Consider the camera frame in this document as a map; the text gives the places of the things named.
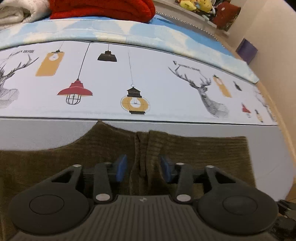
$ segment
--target folded comforter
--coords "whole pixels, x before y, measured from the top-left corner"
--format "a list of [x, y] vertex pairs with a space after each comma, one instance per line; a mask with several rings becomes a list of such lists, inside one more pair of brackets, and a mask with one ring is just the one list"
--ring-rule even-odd
[[0, 30], [49, 15], [48, 0], [0, 0]]
[[50, 0], [51, 19], [105, 16], [148, 22], [155, 15], [152, 0]]

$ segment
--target bed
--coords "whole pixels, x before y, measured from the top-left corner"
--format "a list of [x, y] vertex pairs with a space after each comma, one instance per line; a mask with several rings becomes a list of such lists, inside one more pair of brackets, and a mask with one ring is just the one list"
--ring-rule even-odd
[[87, 17], [1, 31], [0, 149], [61, 147], [98, 120], [131, 131], [246, 136], [257, 188], [285, 198], [293, 164], [257, 76], [193, 30], [156, 15], [148, 24]]

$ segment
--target red pillow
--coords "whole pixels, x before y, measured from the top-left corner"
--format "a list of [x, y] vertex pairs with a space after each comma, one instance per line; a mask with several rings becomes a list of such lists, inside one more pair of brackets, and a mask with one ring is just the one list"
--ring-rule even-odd
[[106, 16], [120, 20], [148, 22], [155, 15], [152, 0], [49, 0], [50, 19]]
[[232, 5], [227, 1], [219, 4], [216, 9], [217, 14], [212, 19], [212, 22], [216, 24], [218, 28], [224, 28], [228, 23], [233, 22], [241, 10], [240, 7]]

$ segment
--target pendant lamp illustration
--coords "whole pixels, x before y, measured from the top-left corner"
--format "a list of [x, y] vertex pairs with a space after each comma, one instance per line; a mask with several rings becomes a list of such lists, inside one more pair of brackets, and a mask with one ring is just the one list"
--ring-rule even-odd
[[261, 115], [259, 114], [259, 112], [258, 112], [257, 110], [255, 110], [255, 113], [256, 113], [257, 119], [258, 119], [261, 123], [263, 123], [263, 119], [262, 119]]
[[234, 83], [234, 85], [235, 85], [235, 87], [236, 87], [237, 90], [242, 91], [242, 89], [240, 88], [240, 86], [235, 81], [233, 81], [233, 83]]
[[[131, 71], [131, 61], [130, 61], [130, 55], [128, 51], [128, 61], [130, 65], [130, 71]], [[121, 99], [121, 106], [126, 111], [129, 111], [133, 115], [144, 115], [149, 110], [149, 102], [143, 98], [140, 95], [140, 91], [135, 88], [135, 85], [133, 84], [133, 76], [131, 72], [131, 87], [127, 90], [128, 95], [124, 96]]]
[[231, 94], [229, 93], [228, 89], [226, 88], [226, 86], [224, 85], [223, 81], [216, 75], [213, 75], [213, 80], [216, 82], [216, 84], [218, 85], [220, 91], [222, 92], [222, 94], [225, 97], [229, 97], [231, 98]]
[[276, 121], [275, 117], [273, 116], [271, 110], [270, 110], [270, 107], [269, 105], [265, 102], [265, 99], [263, 98], [263, 96], [261, 95], [261, 92], [260, 90], [254, 86], [254, 93], [255, 93], [255, 97], [256, 99], [266, 108], [270, 118], [272, 121]]
[[109, 45], [108, 44], [108, 50], [105, 51], [105, 53], [101, 53], [98, 57], [99, 61], [109, 61], [109, 62], [117, 62], [117, 58], [114, 54], [111, 54], [111, 51], [109, 51]]
[[242, 103], [242, 112], [246, 113], [248, 118], [251, 118], [251, 112], [246, 108], [246, 106]]
[[60, 48], [63, 46], [64, 42], [62, 45], [59, 47], [59, 49], [55, 52], [48, 53], [45, 57], [45, 59], [42, 61], [39, 69], [36, 72], [36, 76], [53, 76], [55, 75], [59, 64], [61, 63], [65, 53], [60, 51]]
[[89, 48], [89, 46], [87, 47], [87, 50], [85, 52], [77, 80], [74, 83], [71, 83], [69, 88], [63, 89], [57, 94], [57, 95], [66, 96], [66, 103], [69, 105], [79, 104], [82, 96], [92, 96], [93, 95], [90, 90], [87, 90], [84, 88], [83, 83], [81, 83], [81, 81], [79, 80], [80, 72], [81, 72], [83, 62], [84, 62], [86, 53], [88, 51], [88, 48]]

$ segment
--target logo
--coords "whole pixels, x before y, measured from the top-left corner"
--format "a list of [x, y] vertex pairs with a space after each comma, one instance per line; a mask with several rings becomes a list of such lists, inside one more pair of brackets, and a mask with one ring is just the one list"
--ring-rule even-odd
[[142, 203], [146, 202], [147, 201], [147, 198], [143, 197], [141, 199], [139, 199]]

